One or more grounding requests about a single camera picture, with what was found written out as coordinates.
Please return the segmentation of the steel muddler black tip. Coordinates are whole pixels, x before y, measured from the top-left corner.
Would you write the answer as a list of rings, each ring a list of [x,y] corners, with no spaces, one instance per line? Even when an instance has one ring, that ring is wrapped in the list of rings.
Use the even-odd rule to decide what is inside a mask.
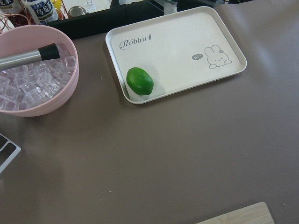
[[[30,63],[58,58],[60,58],[59,45],[52,43],[31,51],[1,57],[0,70],[7,70]]]

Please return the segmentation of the green lime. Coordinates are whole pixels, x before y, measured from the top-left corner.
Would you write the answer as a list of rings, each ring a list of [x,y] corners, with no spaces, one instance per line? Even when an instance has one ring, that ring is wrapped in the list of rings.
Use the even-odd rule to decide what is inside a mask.
[[[133,67],[128,70],[126,81],[131,90],[137,95],[150,95],[154,88],[152,77],[143,69]]]

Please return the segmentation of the cream rabbit tray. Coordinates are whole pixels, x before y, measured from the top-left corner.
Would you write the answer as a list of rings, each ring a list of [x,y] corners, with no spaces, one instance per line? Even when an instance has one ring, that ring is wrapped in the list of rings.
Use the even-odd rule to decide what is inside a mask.
[[[241,73],[247,61],[218,13],[197,7],[110,30],[106,44],[124,97],[144,104]],[[139,67],[153,79],[151,94],[127,84]]]

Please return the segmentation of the pink bowl of ice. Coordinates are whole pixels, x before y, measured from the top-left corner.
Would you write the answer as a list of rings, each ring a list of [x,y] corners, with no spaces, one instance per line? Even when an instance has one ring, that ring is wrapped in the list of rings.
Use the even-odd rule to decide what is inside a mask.
[[[61,107],[72,96],[79,78],[78,54],[72,40],[62,31],[45,25],[27,25],[6,31],[0,35],[0,56],[30,51],[52,43],[62,43],[76,59],[69,82],[57,95],[41,105],[20,111],[1,110],[1,113],[19,117],[45,115]]]

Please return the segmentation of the tea bottle white label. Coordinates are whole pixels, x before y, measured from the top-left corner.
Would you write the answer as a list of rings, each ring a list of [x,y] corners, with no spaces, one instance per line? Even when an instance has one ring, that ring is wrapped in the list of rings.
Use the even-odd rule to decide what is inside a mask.
[[[50,0],[23,0],[35,24],[46,25],[59,19],[58,13]]]

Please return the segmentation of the bamboo cutting board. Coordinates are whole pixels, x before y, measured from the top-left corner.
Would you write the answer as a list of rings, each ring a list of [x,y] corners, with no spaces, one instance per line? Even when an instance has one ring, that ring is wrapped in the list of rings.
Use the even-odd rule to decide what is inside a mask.
[[[229,213],[199,222],[199,224],[274,224],[268,206],[259,202]]]

